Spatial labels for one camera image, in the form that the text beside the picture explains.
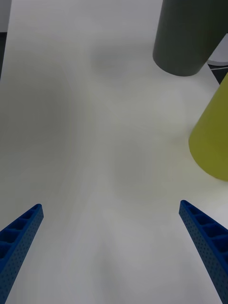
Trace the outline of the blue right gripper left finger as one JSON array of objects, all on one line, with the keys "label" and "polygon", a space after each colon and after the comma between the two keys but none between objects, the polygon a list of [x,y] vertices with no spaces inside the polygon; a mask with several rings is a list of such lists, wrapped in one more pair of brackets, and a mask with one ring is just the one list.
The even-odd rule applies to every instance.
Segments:
[{"label": "blue right gripper left finger", "polygon": [[36,204],[0,232],[0,303],[9,296],[19,270],[44,218]]}]

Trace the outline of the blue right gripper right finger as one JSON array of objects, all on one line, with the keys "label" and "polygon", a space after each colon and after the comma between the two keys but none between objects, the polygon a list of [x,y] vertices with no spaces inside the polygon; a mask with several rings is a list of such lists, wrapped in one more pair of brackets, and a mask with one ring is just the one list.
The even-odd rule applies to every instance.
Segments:
[{"label": "blue right gripper right finger", "polygon": [[228,230],[186,200],[179,215],[222,301],[228,303]]}]

